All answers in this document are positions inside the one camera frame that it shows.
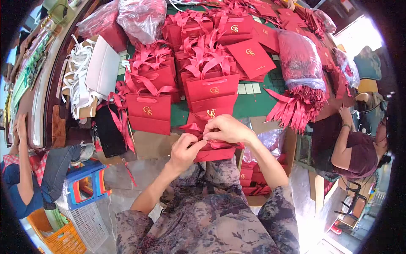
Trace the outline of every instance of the plastic basket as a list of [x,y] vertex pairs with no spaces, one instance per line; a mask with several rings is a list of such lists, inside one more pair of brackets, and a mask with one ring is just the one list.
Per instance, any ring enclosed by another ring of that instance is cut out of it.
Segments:
[[72,221],[80,238],[90,251],[96,252],[108,238],[106,226],[94,202],[70,211],[60,206],[58,206],[58,209]]
[[41,233],[41,231],[49,232],[52,230],[44,208],[32,212],[27,217],[27,221],[30,223],[38,237],[54,254],[85,253],[86,246],[80,239],[71,221],[48,237],[43,236]]

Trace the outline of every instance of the gold logo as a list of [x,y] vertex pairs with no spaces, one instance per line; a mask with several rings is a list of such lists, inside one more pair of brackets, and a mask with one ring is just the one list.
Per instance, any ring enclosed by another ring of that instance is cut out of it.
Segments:
[[245,52],[246,52],[247,54],[251,55],[251,56],[254,56],[254,55],[255,55],[255,53],[254,53],[250,48],[247,49]]
[[231,26],[231,32],[238,33],[238,25]]
[[144,107],[144,112],[145,112],[147,115],[152,115],[152,107],[145,106],[145,107]]
[[215,118],[216,117],[216,110],[215,109],[207,110],[207,115],[210,116],[211,118]]
[[220,90],[218,89],[218,87],[212,87],[210,88],[210,93],[218,94],[220,93]]

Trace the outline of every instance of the green cutting mat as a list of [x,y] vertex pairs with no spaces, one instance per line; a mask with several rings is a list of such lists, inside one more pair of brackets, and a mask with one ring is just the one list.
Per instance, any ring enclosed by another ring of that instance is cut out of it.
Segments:
[[[181,10],[193,9],[196,11],[204,11],[201,6],[177,6]],[[168,14],[173,15],[177,10],[168,6]],[[272,23],[265,24],[268,27],[275,28]],[[134,46],[129,44],[127,53],[132,56],[135,52]],[[264,81],[259,83],[261,93],[255,94],[240,94],[234,104],[233,117],[239,119],[244,117],[255,117],[267,115],[276,104],[275,98],[270,96],[264,88],[271,89],[279,94],[283,94],[287,87],[282,77],[281,65],[279,61],[274,60],[276,68],[271,70],[265,76]],[[123,81],[124,74],[117,76],[117,81]],[[249,84],[250,81],[240,81],[240,84]],[[189,108],[186,101],[172,104],[171,106],[171,126],[181,126],[186,124],[189,116]]]

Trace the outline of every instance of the blue plastic stool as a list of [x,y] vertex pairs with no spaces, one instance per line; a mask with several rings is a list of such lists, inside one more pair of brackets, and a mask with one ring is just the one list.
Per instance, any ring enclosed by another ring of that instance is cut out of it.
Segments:
[[[83,162],[83,167],[76,169],[74,172],[66,176],[68,181],[68,195],[67,201],[69,209],[77,209],[96,200],[106,198],[111,194],[111,190],[106,190],[104,186],[104,170],[106,165],[100,161],[88,160]],[[93,194],[91,197],[82,200],[79,191],[79,181],[81,179],[92,178]]]

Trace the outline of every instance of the white plastic crate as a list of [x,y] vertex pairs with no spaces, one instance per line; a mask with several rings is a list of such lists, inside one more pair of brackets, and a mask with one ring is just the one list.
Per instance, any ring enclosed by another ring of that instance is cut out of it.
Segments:
[[58,206],[58,209],[72,221],[88,250],[95,253],[108,237],[106,226],[96,204],[93,202],[70,211],[60,206]]

